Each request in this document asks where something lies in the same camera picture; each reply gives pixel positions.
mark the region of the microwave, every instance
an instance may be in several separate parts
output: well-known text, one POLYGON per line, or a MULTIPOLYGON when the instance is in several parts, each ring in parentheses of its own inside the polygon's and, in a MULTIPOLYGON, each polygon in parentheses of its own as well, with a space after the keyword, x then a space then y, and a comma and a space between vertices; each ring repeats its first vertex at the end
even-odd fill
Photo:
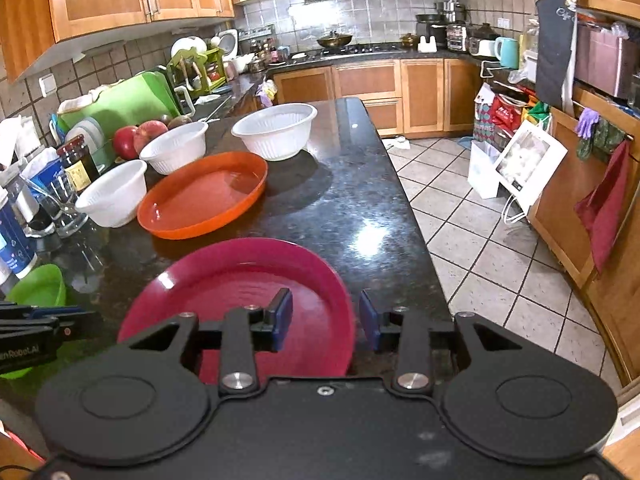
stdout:
POLYGON ((575 77, 613 97, 627 99, 640 68, 640 46, 588 25, 578 26, 575 77))

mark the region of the white plastic bowl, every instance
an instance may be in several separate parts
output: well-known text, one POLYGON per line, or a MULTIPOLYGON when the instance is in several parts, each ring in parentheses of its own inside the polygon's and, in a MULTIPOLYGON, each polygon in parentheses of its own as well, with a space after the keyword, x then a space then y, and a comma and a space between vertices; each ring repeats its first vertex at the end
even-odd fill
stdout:
POLYGON ((285 160, 305 147, 317 114, 313 106, 302 103, 273 106, 240 119, 231 133, 250 152, 266 160, 285 160))
POLYGON ((208 127, 207 123, 190 123, 169 130, 142 148, 140 160, 149 162, 163 175, 173 173, 204 156, 204 132, 208 127))
POLYGON ((143 160, 130 160, 108 171, 78 197, 76 209, 102 227, 131 222, 146 195, 145 171, 143 160))

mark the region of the tiled floor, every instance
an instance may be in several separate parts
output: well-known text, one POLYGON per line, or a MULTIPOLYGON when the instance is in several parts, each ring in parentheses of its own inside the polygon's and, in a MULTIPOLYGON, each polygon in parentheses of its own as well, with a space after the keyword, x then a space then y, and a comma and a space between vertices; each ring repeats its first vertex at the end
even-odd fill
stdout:
POLYGON ((472 310, 620 389, 590 314, 538 234, 500 220, 505 198, 482 200, 466 181, 469 151, 412 140, 389 157, 411 201, 452 313, 472 310))

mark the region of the red towel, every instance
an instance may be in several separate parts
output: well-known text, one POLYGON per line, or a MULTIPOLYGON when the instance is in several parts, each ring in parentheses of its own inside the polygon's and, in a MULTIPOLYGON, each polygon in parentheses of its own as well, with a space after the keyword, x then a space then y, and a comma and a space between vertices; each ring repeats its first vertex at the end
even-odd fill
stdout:
POLYGON ((602 182, 574 208, 589 234, 591 254, 599 274, 616 241, 628 167, 629 143, 624 140, 611 155, 602 182))

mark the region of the green bowl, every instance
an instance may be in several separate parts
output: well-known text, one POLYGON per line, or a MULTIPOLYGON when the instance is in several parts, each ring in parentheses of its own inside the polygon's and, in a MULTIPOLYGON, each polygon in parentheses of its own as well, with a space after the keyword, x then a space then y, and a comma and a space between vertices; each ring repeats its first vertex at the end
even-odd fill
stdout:
MULTIPOLYGON (((66 288, 60 268, 47 264, 33 269, 6 295, 7 301, 34 306, 65 306, 66 288)), ((3 379, 18 379, 31 368, 0 375, 3 379)))

